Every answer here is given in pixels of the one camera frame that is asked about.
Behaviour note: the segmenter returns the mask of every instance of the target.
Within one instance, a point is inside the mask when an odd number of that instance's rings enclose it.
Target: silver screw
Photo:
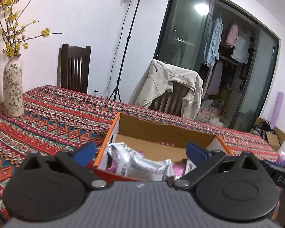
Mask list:
[[[174,184],[177,186],[177,187],[181,187],[181,188],[184,188],[184,187],[188,187],[189,186],[189,181],[185,180],[185,179],[179,179],[179,180],[176,180],[174,182]]]
[[[92,186],[95,188],[104,188],[107,185],[107,182],[104,180],[95,180],[92,182]]]

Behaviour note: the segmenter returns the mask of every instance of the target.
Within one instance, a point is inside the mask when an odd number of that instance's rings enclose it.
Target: black pole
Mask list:
[[[135,20],[135,16],[136,16],[136,12],[137,12],[137,9],[138,9],[139,2],[140,2],[140,0],[137,1],[135,13],[134,13],[134,16],[133,16],[133,20],[132,20],[132,24],[131,24],[131,27],[130,27],[129,35],[128,35],[128,38],[127,38],[127,43],[125,44],[125,51],[124,51],[124,55],[122,57],[122,63],[120,65],[120,70],[119,70],[119,75],[118,75],[118,79],[117,79],[116,88],[114,89],[114,91],[112,92],[111,96],[109,97],[109,99],[111,99],[111,97],[114,94],[114,98],[113,98],[114,101],[116,101],[116,97],[117,97],[117,94],[118,94],[119,102],[121,102],[118,86],[119,86],[119,82],[121,81],[120,76],[122,74],[122,67],[123,67],[123,63],[125,61],[125,55],[126,55],[126,52],[127,52],[127,48],[128,48],[128,44],[129,44],[130,38],[131,38],[132,27],[133,27],[133,24],[134,24],[134,20]]]

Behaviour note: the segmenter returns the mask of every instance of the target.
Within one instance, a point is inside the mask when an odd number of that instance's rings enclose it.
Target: circular cover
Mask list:
[[[10,216],[26,221],[50,221],[66,216],[83,203],[85,189],[63,173],[27,172],[7,185],[3,202]]]
[[[273,181],[262,177],[257,170],[207,176],[198,184],[196,196],[207,212],[235,222],[263,218],[274,210],[279,200]]]

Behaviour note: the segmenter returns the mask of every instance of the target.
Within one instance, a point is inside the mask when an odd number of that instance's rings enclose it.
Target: table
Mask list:
[[[6,214],[1,196],[15,168],[32,150],[53,155],[94,141],[100,148],[118,112],[153,122],[215,134],[233,155],[252,151],[260,159],[275,161],[278,154],[260,137],[190,119],[172,116],[60,87],[43,86],[23,94],[23,116],[4,115],[0,104],[0,210]]]

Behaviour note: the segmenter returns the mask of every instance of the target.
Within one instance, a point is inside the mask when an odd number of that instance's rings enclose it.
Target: chair backrest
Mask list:
[[[173,82],[173,92],[165,91],[162,95],[153,100],[149,109],[175,116],[181,116],[181,103],[189,92],[189,88]]]
[[[91,47],[61,47],[60,85],[63,88],[87,93]]]

